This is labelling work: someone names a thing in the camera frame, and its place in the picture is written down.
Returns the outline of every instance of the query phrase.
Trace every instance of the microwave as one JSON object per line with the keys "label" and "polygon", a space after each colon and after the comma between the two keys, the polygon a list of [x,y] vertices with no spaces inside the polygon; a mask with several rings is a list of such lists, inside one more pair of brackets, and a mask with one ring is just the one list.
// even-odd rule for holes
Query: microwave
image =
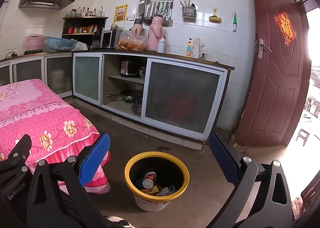
{"label": "microwave", "polygon": [[104,28],[101,28],[100,33],[93,36],[92,48],[115,49],[121,33],[121,29],[105,31]]}

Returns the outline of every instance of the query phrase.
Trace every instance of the yellow rim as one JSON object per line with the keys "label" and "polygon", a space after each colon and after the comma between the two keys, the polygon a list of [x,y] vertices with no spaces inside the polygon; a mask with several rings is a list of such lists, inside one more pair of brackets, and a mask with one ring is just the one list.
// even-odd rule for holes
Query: yellow rim
{"label": "yellow rim", "polygon": [[[172,162],[174,162],[175,164],[177,164],[179,166],[179,168],[181,169],[182,173],[183,173],[183,185],[182,187],[175,193],[173,193],[172,195],[169,196],[150,196],[147,195],[145,193],[142,193],[139,189],[137,189],[134,184],[132,184],[130,178],[129,178],[129,171],[131,169],[131,167],[133,166],[133,164],[135,164],[137,161],[143,159],[143,158],[148,158],[148,157],[160,157],[160,158],[164,158],[167,160],[170,160]],[[170,201],[173,200],[175,198],[177,198],[178,196],[180,196],[187,188],[188,183],[189,183],[189,172],[187,167],[185,166],[185,164],[179,160],[178,158],[164,153],[164,152],[158,152],[158,151],[148,151],[148,152],[143,152],[140,153],[138,155],[135,155],[133,158],[131,158],[127,165],[125,166],[124,169],[124,180],[128,186],[128,188],[132,191],[132,193],[134,193],[136,196],[139,196],[142,199],[151,201],[151,202],[166,202],[166,201]]]}

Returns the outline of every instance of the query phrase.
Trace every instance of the wooden stool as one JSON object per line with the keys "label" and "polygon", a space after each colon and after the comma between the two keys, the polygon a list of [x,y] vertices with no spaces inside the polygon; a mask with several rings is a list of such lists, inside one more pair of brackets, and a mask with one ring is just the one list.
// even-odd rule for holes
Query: wooden stool
{"label": "wooden stool", "polygon": [[303,146],[304,146],[304,145],[306,144],[306,142],[307,142],[307,139],[308,139],[309,135],[310,135],[310,133],[306,132],[304,129],[300,129],[296,140],[297,140],[299,137],[302,138],[302,139],[304,140],[304,143],[303,143]]}

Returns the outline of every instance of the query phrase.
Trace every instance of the chopsticks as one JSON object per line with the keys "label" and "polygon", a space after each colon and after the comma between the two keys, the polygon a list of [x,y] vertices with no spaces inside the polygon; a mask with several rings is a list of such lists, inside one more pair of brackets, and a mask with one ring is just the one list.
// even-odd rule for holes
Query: chopsticks
{"label": "chopsticks", "polygon": [[183,3],[180,1],[182,7],[190,7],[190,0],[183,0]]}

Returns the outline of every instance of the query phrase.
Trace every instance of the white tile wall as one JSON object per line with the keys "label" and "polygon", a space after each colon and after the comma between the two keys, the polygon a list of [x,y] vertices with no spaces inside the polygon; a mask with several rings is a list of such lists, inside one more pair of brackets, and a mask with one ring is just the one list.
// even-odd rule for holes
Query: white tile wall
{"label": "white tile wall", "polygon": [[[104,7],[109,17],[106,28],[113,22],[115,7],[128,4],[127,15],[135,14],[139,0],[76,0],[63,11],[25,11],[19,10],[19,0],[12,0],[9,7],[0,9],[0,20],[4,17],[0,28],[0,58],[14,49],[18,52],[25,50],[25,36],[31,33],[60,36],[63,26],[62,17],[72,8]],[[197,19],[194,23],[184,22],[179,0],[174,0],[172,10],[173,26],[165,28],[165,52],[185,56],[189,38],[199,37],[206,44],[205,59],[218,61],[234,66],[223,107],[218,118],[217,126],[230,129],[233,121],[243,105],[247,92],[255,40],[255,12],[253,0],[191,0],[197,7]],[[220,24],[210,23],[209,16],[213,8],[218,9],[222,18]],[[237,32],[232,31],[234,13],[237,13]],[[130,29],[132,21],[118,23],[125,29]],[[144,26],[143,35],[147,36],[148,26]]]}
{"label": "white tile wall", "polygon": [[76,0],[62,11],[18,9],[19,0],[11,0],[0,8],[0,59],[10,51],[22,55],[26,51],[26,36],[43,34],[61,37],[63,17],[77,7],[92,7],[93,0]]}

